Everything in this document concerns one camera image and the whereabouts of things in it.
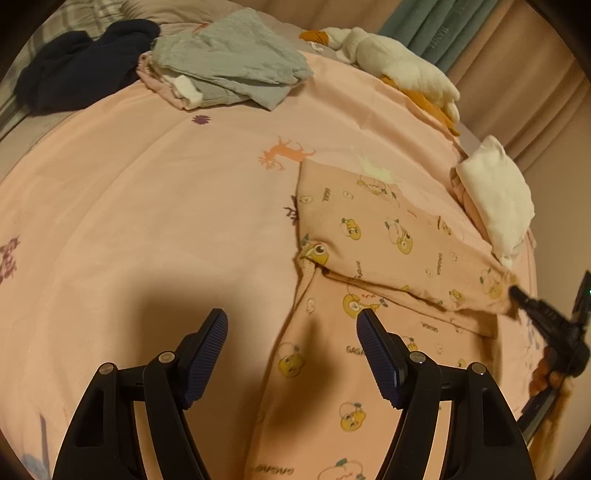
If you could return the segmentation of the right hand holding gripper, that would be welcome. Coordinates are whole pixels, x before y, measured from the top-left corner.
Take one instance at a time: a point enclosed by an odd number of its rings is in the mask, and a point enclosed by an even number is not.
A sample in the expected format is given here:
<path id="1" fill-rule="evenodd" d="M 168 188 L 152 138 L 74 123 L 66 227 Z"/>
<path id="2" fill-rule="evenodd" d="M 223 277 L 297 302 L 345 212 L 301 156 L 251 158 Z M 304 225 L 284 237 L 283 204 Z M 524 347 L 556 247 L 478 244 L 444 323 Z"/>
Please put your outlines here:
<path id="1" fill-rule="evenodd" d="M 543 350 L 542 359 L 532 373 L 529 396 L 534 397 L 548 387 L 558 391 L 556 407 L 563 409 L 572 397 L 573 381 L 570 377 L 553 369 L 550 362 L 550 348 L 546 346 Z"/>

